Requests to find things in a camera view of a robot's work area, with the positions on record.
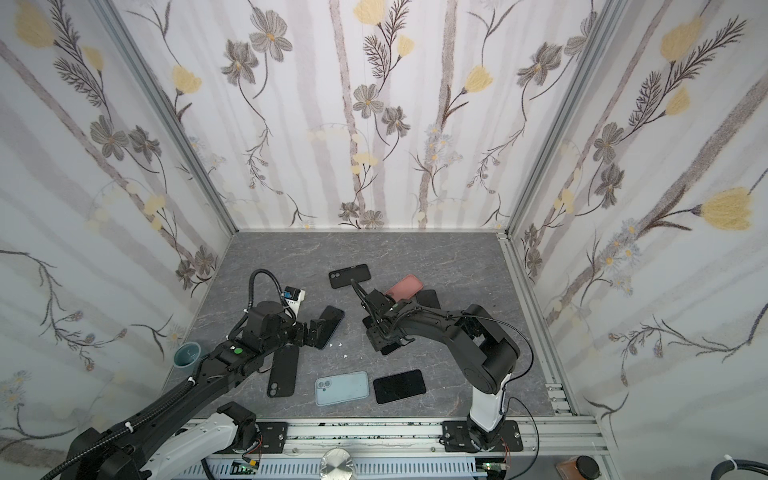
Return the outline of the purple-edged black phone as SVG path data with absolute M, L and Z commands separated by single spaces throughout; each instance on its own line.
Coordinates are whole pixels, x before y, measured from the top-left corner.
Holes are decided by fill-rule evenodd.
M 382 355 L 389 355 L 407 344 L 406 335 L 394 327 L 389 319 L 375 319 L 372 315 L 367 315 L 362 322 L 366 339 L 374 350 Z

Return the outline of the blue-edged phone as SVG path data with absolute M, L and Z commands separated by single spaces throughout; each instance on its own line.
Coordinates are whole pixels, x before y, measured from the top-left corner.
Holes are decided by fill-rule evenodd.
M 320 315 L 320 317 L 318 319 L 315 319 L 315 320 L 326 321 L 327 335 L 329 337 L 329 340 L 326 346 L 328 345 L 331 337 L 333 336 L 334 332 L 336 331 L 337 327 L 339 326 L 341 321 L 344 319 L 344 317 L 345 317 L 345 312 L 343 310 L 333 306 L 327 306 L 322 312 L 322 314 Z
M 427 308 L 440 309 L 441 304 L 438 295 L 433 289 L 423 289 L 414 295 L 417 304 Z

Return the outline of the pink phone case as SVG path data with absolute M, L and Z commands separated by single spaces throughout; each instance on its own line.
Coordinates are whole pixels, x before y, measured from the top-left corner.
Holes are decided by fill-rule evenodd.
M 409 300 L 424 288 L 424 284 L 415 275 L 408 274 L 386 291 L 386 295 L 395 302 Z

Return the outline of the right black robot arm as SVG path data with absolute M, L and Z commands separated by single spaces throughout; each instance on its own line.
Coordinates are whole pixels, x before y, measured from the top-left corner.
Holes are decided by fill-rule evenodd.
M 446 451 L 522 449 L 513 442 L 504 404 L 506 386 L 518 378 L 514 369 L 521 350 L 500 321 L 477 304 L 444 310 L 433 289 L 397 299 L 379 290 L 367 292 L 356 281 L 351 287 L 367 312 L 363 323 L 375 351 L 388 355 L 416 338 L 440 343 L 473 387 L 467 420 L 443 424 L 441 443 Z

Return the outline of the black phone case far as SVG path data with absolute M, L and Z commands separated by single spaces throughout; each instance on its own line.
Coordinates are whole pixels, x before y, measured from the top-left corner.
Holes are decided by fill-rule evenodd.
M 351 267 L 344 267 L 333 270 L 328 274 L 328 279 L 332 289 L 340 289 L 350 286 L 353 281 L 360 283 L 372 278 L 367 264 L 359 264 Z

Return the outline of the black phone case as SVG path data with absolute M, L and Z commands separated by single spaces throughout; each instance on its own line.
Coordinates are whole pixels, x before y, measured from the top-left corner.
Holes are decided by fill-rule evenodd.
M 274 353 L 267 396 L 287 398 L 295 393 L 300 348 L 287 345 Z
M 360 283 L 372 278 L 367 264 L 359 264 L 351 267 L 344 267 L 333 270 L 328 274 L 328 279 L 332 289 L 340 289 L 350 286 L 353 281 Z

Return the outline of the black phone case near left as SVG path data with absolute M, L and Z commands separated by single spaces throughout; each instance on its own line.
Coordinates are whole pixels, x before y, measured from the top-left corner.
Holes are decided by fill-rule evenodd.
M 267 396 L 287 398 L 295 393 L 300 348 L 287 345 L 274 353 Z

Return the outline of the light blue phone case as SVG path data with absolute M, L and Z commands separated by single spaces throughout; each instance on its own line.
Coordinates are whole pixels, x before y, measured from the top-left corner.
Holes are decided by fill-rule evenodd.
M 369 378 L 364 371 L 319 378 L 315 382 L 315 403 L 330 406 L 369 396 Z

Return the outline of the black phone near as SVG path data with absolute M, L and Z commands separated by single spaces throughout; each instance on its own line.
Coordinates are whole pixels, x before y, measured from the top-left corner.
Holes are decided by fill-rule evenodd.
M 378 404 L 423 395 L 427 391 L 423 374 L 418 369 L 376 378 L 373 380 L 373 388 Z

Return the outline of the teal ceramic cup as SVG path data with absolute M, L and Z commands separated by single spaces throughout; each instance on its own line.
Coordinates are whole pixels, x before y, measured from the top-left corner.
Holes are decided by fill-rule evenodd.
M 174 353 L 173 366 L 179 370 L 192 369 L 202 356 L 202 348 L 197 342 L 186 342 Z

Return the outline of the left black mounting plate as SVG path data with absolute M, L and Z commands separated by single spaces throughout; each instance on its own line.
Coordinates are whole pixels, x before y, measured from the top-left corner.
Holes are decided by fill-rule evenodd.
M 255 451 L 261 454 L 282 454 L 287 440 L 287 422 L 259 422 L 259 437 Z

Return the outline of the round silver knob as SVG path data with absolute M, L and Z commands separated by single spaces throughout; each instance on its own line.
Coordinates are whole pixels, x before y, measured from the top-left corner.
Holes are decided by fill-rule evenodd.
M 357 468 L 347 450 L 333 448 L 322 456 L 319 475 L 322 480 L 356 480 Z

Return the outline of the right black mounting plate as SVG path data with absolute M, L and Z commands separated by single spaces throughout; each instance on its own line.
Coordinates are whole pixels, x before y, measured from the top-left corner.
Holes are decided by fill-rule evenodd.
M 518 424 L 502 420 L 493 430 L 486 432 L 467 420 L 446 420 L 441 423 L 439 438 L 446 452 L 522 452 L 522 435 Z

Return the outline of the brown box with black knob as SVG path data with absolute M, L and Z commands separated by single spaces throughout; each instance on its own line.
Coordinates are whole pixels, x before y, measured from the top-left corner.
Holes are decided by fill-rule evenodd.
M 598 462 L 587 455 L 562 461 L 555 468 L 562 480 L 597 480 L 602 475 Z

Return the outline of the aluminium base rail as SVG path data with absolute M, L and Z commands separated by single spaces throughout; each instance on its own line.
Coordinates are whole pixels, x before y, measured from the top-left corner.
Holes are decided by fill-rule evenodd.
M 522 435 L 522 452 L 446 452 L 439 438 L 442 418 L 298 418 L 267 420 L 287 422 L 287 440 L 282 454 L 255 451 L 241 455 L 227 449 L 235 426 L 223 415 L 192 420 L 172 437 L 148 463 L 153 479 L 177 479 L 175 475 L 194 463 L 207 468 L 209 458 L 235 458 L 257 466 L 264 457 L 322 458 L 333 448 L 347 450 L 353 459 L 472 457 L 487 473 L 484 479 L 555 479 L 555 466 L 579 455 L 593 457 L 601 467 L 602 479 L 618 479 L 615 466 L 596 421 L 591 417 L 510 417 Z

